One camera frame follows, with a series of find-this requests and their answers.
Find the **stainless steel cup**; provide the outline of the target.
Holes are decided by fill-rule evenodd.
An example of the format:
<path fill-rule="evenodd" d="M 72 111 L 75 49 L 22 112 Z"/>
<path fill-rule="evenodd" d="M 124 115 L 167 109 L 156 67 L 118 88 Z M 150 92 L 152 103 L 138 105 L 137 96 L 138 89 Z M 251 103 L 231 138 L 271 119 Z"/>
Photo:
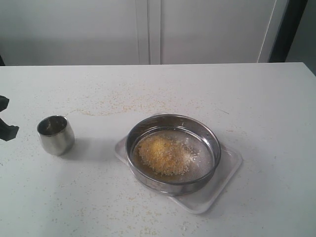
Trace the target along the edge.
<path fill-rule="evenodd" d="M 43 149 L 54 156 L 68 152 L 75 143 L 75 135 L 68 119 L 54 115 L 44 118 L 37 126 Z"/>

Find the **yellow grain mixture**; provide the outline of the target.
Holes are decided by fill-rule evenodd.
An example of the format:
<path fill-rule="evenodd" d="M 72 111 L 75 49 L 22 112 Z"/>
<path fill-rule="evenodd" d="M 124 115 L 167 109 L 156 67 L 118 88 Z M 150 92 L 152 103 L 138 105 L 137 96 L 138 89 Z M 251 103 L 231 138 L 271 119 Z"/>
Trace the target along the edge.
<path fill-rule="evenodd" d="M 137 145 L 142 163 L 155 174 L 173 176 L 189 171 L 197 155 L 184 143 L 163 135 L 143 138 Z"/>

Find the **round steel mesh sieve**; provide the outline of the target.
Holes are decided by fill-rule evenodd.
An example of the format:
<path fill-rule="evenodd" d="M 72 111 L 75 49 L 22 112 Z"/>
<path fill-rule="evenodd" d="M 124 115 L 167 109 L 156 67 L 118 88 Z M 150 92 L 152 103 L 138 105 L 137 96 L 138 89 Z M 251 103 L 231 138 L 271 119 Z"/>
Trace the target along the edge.
<path fill-rule="evenodd" d="M 146 137 L 163 135 L 184 143 L 197 155 L 183 175 L 155 174 L 144 165 L 137 145 Z M 137 123 L 128 133 L 125 153 L 131 172 L 147 188 L 167 196 L 181 196 L 202 189 L 213 177 L 221 160 L 221 146 L 203 123 L 183 115 L 161 114 Z"/>

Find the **white cabinet doors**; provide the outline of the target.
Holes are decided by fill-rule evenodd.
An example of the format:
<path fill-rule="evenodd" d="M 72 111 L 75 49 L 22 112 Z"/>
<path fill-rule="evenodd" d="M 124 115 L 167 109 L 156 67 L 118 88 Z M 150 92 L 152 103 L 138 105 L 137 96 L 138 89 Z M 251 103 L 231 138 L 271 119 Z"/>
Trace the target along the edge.
<path fill-rule="evenodd" d="M 3 0 L 0 54 L 17 65 L 267 62 L 285 0 Z"/>

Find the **white plastic tray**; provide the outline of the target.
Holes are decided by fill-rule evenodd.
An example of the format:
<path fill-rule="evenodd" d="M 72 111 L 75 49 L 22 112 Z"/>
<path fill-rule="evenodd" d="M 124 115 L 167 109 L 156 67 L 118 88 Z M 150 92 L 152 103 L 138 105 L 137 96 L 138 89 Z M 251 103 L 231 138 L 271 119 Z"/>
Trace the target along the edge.
<path fill-rule="evenodd" d="M 115 156 L 129 167 L 124 148 L 126 137 L 127 136 L 123 137 L 119 142 L 116 143 Z M 189 213 L 201 214 L 206 212 L 215 202 L 220 193 L 224 190 L 225 186 L 233 178 L 235 172 L 238 170 L 242 163 L 242 156 L 238 151 L 235 151 L 234 149 L 224 144 L 220 144 L 220 146 L 220 163 L 211 180 L 202 189 L 186 195 L 169 196 L 170 199 L 172 199 Z"/>

